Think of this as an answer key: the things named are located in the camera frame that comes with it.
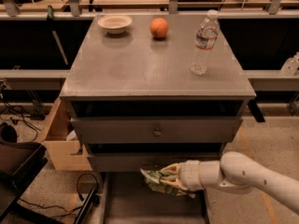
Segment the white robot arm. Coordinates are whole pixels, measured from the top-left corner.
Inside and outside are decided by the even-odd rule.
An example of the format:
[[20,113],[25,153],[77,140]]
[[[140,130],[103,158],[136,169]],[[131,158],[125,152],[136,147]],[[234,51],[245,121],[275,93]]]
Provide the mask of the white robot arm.
[[299,181],[276,173],[248,156],[229,151],[219,161],[185,161],[162,170],[164,184],[185,191],[204,188],[233,194],[259,189],[299,214]]

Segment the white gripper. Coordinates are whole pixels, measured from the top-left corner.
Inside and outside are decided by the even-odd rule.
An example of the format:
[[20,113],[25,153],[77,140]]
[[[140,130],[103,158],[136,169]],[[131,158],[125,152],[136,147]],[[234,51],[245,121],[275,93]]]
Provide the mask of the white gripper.
[[172,163],[163,169],[161,172],[164,175],[160,181],[168,186],[181,190],[196,191],[202,188],[200,181],[200,161],[185,161],[181,163]]

